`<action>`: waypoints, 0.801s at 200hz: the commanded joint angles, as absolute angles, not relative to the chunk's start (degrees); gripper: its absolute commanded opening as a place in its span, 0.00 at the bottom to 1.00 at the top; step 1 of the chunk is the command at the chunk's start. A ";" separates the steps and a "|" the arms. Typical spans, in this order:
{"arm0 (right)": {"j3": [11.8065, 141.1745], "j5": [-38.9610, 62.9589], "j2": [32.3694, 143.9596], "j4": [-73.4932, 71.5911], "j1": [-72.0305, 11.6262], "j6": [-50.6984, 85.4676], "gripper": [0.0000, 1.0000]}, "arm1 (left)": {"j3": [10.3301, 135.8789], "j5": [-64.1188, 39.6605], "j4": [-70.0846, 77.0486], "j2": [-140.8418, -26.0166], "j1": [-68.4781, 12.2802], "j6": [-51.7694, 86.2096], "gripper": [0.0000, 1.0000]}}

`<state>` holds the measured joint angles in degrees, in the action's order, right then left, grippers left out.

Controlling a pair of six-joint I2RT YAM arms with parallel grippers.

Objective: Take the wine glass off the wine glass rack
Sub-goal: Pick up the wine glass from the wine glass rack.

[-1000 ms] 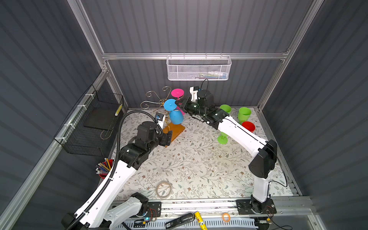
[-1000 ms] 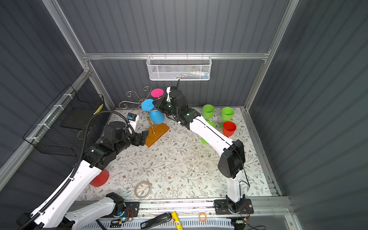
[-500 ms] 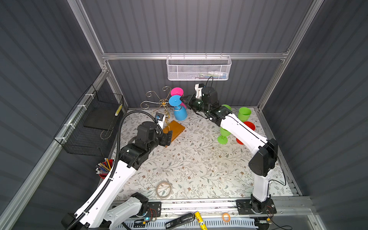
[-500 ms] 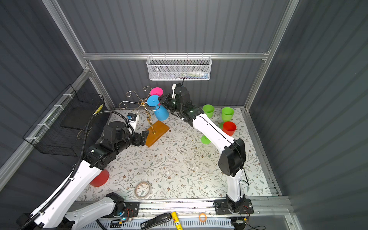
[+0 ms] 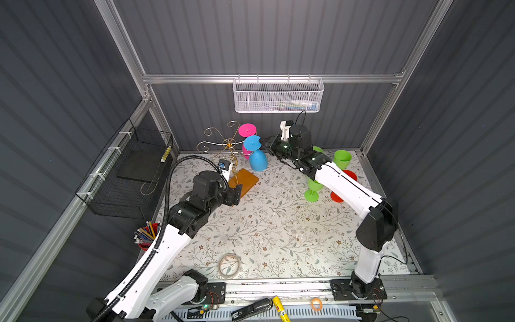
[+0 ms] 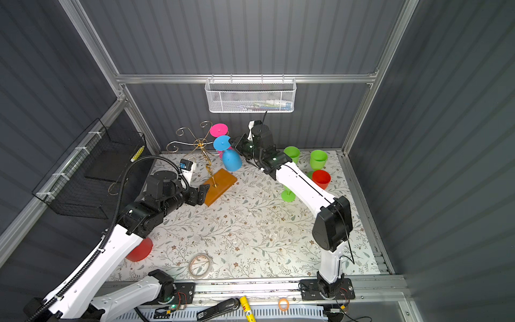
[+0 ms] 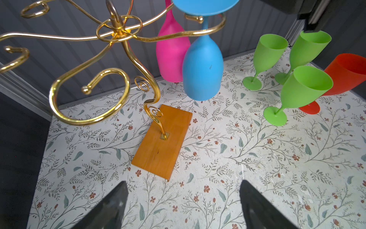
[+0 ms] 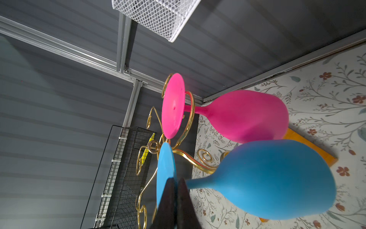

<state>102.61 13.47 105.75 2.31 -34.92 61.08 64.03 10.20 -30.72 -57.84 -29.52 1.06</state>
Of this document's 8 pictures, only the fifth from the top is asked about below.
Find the green wine glass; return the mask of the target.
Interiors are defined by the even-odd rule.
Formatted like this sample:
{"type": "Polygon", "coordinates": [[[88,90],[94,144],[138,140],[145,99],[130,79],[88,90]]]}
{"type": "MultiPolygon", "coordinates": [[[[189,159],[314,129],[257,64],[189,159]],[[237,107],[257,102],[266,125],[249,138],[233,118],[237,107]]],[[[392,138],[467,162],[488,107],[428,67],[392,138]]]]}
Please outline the green wine glass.
{"type": "Polygon", "coordinates": [[[325,152],[324,152],[324,150],[323,150],[322,148],[318,147],[318,146],[313,146],[313,148],[312,148],[312,149],[313,149],[314,151],[316,151],[316,152],[320,152],[320,153],[322,153],[322,154],[324,154],[324,153],[325,153],[325,152]]]}
{"type": "Polygon", "coordinates": [[[308,190],[304,193],[304,198],[311,203],[317,202],[319,200],[319,191],[323,188],[324,185],[309,178],[308,190]]]}
{"type": "Polygon", "coordinates": [[[347,150],[338,150],[333,156],[333,162],[341,170],[345,170],[352,160],[352,155],[347,150]]]}

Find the blue wine glass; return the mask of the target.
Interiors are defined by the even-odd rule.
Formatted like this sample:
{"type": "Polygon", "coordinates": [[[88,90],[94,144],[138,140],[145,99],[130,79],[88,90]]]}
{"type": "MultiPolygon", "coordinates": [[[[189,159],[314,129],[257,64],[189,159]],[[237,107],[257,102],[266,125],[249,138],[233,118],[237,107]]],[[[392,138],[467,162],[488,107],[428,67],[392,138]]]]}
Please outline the blue wine glass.
{"type": "Polygon", "coordinates": [[[244,148],[250,153],[249,162],[253,171],[262,172],[268,167],[266,155],[260,148],[262,143],[257,135],[249,136],[244,140],[244,148]]]}

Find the pink wine glass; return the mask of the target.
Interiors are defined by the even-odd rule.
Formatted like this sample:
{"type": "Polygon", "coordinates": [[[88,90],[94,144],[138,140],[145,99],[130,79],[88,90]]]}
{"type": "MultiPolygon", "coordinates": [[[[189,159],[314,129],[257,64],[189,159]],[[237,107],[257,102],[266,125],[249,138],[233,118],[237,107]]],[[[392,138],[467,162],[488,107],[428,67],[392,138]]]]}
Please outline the pink wine glass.
{"type": "MultiPolygon", "coordinates": [[[[253,123],[244,123],[243,125],[240,126],[239,130],[238,130],[238,134],[246,139],[250,136],[254,136],[257,134],[257,127],[255,125],[253,125],[253,123]]],[[[250,151],[248,151],[244,145],[242,145],[242,152],[243,152],[243,156],[246,160],[249,160],[249,157],[250,155],[252,154],[250,151]]]]}

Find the gold wire wine glass rack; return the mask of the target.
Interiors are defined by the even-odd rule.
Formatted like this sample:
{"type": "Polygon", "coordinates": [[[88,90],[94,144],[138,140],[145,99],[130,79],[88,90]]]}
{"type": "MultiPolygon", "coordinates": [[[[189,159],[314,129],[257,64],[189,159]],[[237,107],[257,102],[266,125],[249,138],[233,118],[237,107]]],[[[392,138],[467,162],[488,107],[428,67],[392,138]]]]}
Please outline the gold wire wine glass rack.
{"type": "Polygon", "coordinates": [[[208,127],[204,130],[206,137],[212,137],[215,134],[220,137],[220,142],[213,142],[213,140],[204,140],[197,144],[197,152],[207,153],[210,151],[211,146],[217,146],[220,148],[214,156],[213,160],[216,161],[220,158],[229,160],[233,163],[233,168],[228,179],[229,186],[235,188],[236,185],[243,185],[241,197],[244,197],[248,192],[259,182],[257,176],[249,172],[248,170],[239,170],[239,159],[238,156],[243,156],[242,145],[244,144],[244,138],[238,134],[240,128],[240,122],[231,120],[227,123],[227,127],[230,130],[234,130],[230,136],[224,136],[221,131],[216,127],[208,127]]]}

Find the red wine glass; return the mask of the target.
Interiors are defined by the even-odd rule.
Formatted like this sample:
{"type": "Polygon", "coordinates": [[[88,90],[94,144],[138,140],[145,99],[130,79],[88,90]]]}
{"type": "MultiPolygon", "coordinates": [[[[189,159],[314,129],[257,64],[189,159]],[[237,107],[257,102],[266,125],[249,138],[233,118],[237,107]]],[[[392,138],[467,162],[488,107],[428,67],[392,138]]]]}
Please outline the red wine glass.
{"type": "Polygon", "coordinates": [[[355,182],[358,182],[358,176],[351,170],[343,170],[343,173],[349,177],[349,179],[346,179],[344,181],[338,181],[335,185],[335,188],[331,192],[331,198],[333,201],[337,203],[342,203],[344,200],[341,198],[342,195],[347,194],[347,190],[349,189],[351,185],[350,179],[353,179],[355,182]]]}

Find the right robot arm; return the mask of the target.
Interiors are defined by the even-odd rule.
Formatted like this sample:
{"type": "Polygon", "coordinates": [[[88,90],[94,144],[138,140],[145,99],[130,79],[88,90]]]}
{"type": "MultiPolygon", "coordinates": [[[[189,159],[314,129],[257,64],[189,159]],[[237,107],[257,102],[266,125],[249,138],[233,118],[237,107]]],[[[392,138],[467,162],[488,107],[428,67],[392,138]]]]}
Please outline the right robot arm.
{"type": "Polygon", "coordinates": [[[311,180],[327,187],[359,215],[356,238],[361,244],[358,261],[351,273],[351,294],[359,300],[374,296],[380,282],[379,267],[388,244],[398,230],[398,206],[354,181],[326,154],[313,149],[306,126],[284,121],[281,132],[260,143],[281,163],[299,170],[311,180]]]}

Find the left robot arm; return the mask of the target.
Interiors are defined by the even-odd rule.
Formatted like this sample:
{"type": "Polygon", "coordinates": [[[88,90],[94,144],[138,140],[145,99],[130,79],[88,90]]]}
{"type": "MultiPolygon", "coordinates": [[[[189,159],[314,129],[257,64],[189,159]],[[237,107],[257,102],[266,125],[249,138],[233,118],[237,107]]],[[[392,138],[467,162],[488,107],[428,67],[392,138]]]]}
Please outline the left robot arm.
{"type": "Polygon", "coordinates": [[[158,237],[130,273],[105,298],[96,298],[87,307],[91,321],[159,321],[187,302],[198,303],[207,292],[207,278],[189,270],[175,283],[155,288],[179,253],[191,243],[209,216],[221,205],[238,205],[242,186],[229,186],[233,165],[203,156],[212,170],[193,178],[193,188],[175,205],[165,197],[165,212],[158,237]]]}

